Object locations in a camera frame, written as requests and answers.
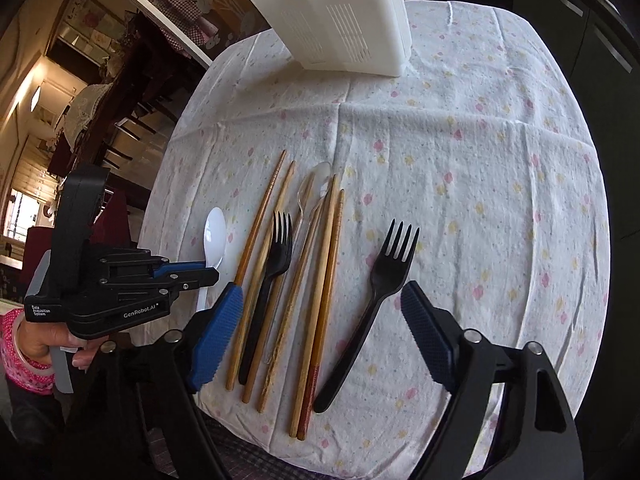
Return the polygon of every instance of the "silver bolt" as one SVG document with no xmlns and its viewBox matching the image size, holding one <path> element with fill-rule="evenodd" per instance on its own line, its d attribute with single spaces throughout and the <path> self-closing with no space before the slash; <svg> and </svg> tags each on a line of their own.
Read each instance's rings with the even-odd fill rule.
<svg viewBox="0 0 640 480">
<path fill-rule="evenodd" d="M 103 354 L 110 354 L 116 349 L 117 345 L 115 341 L 105 341 L 100 345 L 100 352 Z"/>
<path fill-rule="evenodd" d="M 169 332 L 164 334 L 164 340 L 168 343 L 177 343 L 180 339 L 182 339 L 181 330 L 169 330 Z"/>
<path fill-rule="evenodd" d="M 478 330 L 465 330 L 465 339 L 470 343 L 479 343 L 482 341 L 482 335 Z"/>
<path fill-rule="evenodd" d="M 527 348 L 535 355 L 540 355 L 543 352 L 542 345 L 536 341 L 530 341 L 527 343 Z"/>
</svg>

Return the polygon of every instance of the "checkered cloth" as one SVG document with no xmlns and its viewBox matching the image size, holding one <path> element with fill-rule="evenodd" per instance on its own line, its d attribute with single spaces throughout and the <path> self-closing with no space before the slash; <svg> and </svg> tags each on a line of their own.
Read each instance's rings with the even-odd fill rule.
<svg viewBox="0 0 640 480">
<path fill-rule="evenodd" d="M 157 7 L 171 22 L 178 27 L 197 46 L 202 46 L 209 41 L 210 36 L 206 34 L 196 23 L 202 16 L 202 12 L 193 0 L 148 0 Z M 160 30 L 167 38 L 169 44 L 178 52 L 183 51 L 183 47 L 175 36 L 164 27 Z"/>
<path fill-rule="evenodd" d="M 213 418 L 202 414 L 209 435 L 226 470 L 234 480 L 335 480 L 331 476 L 301 469 L 271 456 L 236 437 Z M 159 428 L 148 434 L 150 452 L 158 471 L 178 478 L 164 436 Z"/>
</svg>

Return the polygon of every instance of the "wall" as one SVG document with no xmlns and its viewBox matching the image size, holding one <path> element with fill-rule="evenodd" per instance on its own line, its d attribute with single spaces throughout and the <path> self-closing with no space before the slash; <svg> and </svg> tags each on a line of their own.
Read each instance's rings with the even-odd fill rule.
<svg viewBox="0 0 640 480">
<path fill-rule="evenodd" d="M 128 0 L 97 1 L 121 18 L 125 10 L 136 11 Z M 40 99 L 56 108 L 52 112 L 61 112 L 64 105 L 60 105 L 65 100 L 68 103 L 85 86 L 43 58 L 62 3 L 63 0 L 26 0 L 0 39 L 0 214 L 4 212 L 17 159 L 30 133 L 30 101 L 35 89 L 45 81 Z M 16 107 L 18 92 L 24 95 Z"/>
</svg>

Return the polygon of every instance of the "fork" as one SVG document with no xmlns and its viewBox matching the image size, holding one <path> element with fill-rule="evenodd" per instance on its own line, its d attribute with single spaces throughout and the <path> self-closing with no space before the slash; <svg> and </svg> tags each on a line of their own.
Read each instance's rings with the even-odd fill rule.
<svg viewBox="0 0 640 480">
<path fill-rule="evenodd" d="M 314 411 L 316 413 L 324 412 L 334 401 L 335 396 L 344 383 L 344 380 L 347 378 L 351 367 L 353 367 L 362 345 L 364 345 L 364 341 L 369 334 L 369 330 L 371 330 L 371 326 L 376 319 L 376 314 L 378 313 L 382 302 L 389 296 L 400 291 L 404 285 L 404 281 L 409 274 L 411 261 L 414 258 L 415 245 L 418 241 L 420 228 L 416 229 L 414 240 L 412 241 L 411 247 L 403 261 L 402 257 L 409 243 L 412 227 L 409 225 L 406 235 L 404 236 L 402 246 L 400 247 L 398 254 L 396 254 L 398 243 L 402 236 L 402 225 L 403 222 L 400 222 L 394 243 L 391 246 L 391 250 L 388 251 L 389 242 L 391 241 L 394 227 L 396 226 L 396 220 L 394 219 L 391 222 L 391 227 L 386 234 L 385 242 L 380 249 L 380 254 L 378 254 L 376 261 L 373 263 L 373 267 L 369 275 L 369 283 L 373 291 L 372 297 L 362 318 L 360 319 L 360 322 L 358 323 L 358 327 L 351 336 L 348 345 L 342 352 L 342 355 L 332 370 L 331 375 L 329 375 L 329 378 L 314 401 Z"/>
<path fill-rule="evenodd" d="M 246 384 L 249 377 L 251 361 L 254 360 L 255 348 L 258 345 L 260 329 L 264 323 L 267 301 L 271 292 L 271 285 L 279 275 L 284 274 L 291 264 L 291 253 L 293 251 L 293 228 L 291 227 L 291 215 L 283 218 L 282 213 L 273 214 L 273 229 L 271 235 L 271 246 L 267 261 L 264 265 L 264 278 L 258 293 L 258 300 L 255 303 L 254 316 L 251 320 L 249 332 L 244 345 L 244 353 L 240 363 L 238 380 L 240 384 Z"/>
</svg>

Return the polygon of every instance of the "silver handle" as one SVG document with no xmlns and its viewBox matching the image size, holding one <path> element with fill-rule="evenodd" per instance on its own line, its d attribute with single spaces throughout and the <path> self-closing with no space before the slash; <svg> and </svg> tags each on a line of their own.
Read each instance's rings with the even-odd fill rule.
<svg viewBox="0 0 640 480">
<path fill-rule="evenodd" d="M 611 55 L 616 59 L 622 68 L 624 68 L 627 72 L 631 74 L 632 67 L 629 65 L 627 60 L 620 54 L 616 48 L 611 44 L 611 42 L 607 39 L 607 37 L 600 31 L 598 27 L 593 27 L 593 31 L 596 33 L 598 39 L 602 42 L 602 44 L 606 47 L 606 49 L 611 53 Z"/>
<path fill-rule="evenodd" d="M 575 12 L 578 16 L 582 17 L 584 12 L 582 11 L 582 9 L 580 7 L 578 7 L 575 4 L 572 4 L 569 0 L 560 0 L 562 2 L 563 5 L 565 5 L 566 7 L 568 7 L 569 9 L 571 9 L 573 12 Z"/>
</svg>

